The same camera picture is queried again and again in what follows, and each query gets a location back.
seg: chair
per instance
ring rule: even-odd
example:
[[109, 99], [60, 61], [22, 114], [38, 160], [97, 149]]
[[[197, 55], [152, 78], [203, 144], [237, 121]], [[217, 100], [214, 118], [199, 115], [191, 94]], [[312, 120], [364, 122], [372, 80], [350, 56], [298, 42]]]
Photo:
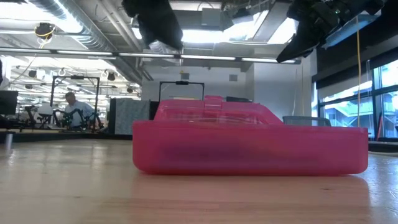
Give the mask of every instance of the chair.
[[284, 116], [284, 124], [299, 126], [331, 126], [326, 118], [313, 118], [309, 116]]

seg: blue shirt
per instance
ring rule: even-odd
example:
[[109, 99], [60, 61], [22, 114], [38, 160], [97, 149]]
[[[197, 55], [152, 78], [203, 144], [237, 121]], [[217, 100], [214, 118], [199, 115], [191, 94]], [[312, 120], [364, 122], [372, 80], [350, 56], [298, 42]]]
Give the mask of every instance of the blue shirt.
[[[72, 112], [74, 109], [79, 109], [82, 110], [83, 112], [83, 119], [87, 116], [91, 116], [94, 113], [94, 109], [88, 104], [88, 103], [84, 103], [84, 102], [80, 102], [77, 101], [75, 102], [75, 104], [68, 105], [65, 108], [65, 112], [70, 113]], [[70, 126], [72, 127], [76, 127], [76, 126], [80, 126], [81, 125], [81, 119], [80, 119], [80, 115], [78, 113], [74, 113], [73, 114], [73, 119], [72, 119], [72, 123]]]

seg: monitor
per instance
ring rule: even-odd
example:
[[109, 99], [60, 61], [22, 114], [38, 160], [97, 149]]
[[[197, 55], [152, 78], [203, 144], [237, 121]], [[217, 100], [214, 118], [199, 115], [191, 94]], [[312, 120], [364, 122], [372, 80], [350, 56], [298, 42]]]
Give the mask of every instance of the monitor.
[[0, 91], [0, 114], [14, 115], [17, 110], [18, 91]]

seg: pink plastic container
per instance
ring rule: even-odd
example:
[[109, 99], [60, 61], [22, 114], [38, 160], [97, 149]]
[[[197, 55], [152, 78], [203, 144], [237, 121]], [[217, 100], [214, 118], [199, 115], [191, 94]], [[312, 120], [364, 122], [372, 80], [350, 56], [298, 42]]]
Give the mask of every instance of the pink plastic container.
[[368, 167], [368, 130], [284, 125], [265, 106], [161, 101], [133, 124], [133, 161], [150, 174], [345, 175]]

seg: wooden table surface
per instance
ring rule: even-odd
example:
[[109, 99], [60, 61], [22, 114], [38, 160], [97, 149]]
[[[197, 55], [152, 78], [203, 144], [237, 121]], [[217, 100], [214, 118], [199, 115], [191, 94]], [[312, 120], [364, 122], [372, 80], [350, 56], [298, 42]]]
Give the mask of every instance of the wooden table surface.
[[0, 223], [398, 224], [395, 157], [357, 176], [179, 177], [141, 174], [131, 154], [105, 140], [0, 150]]

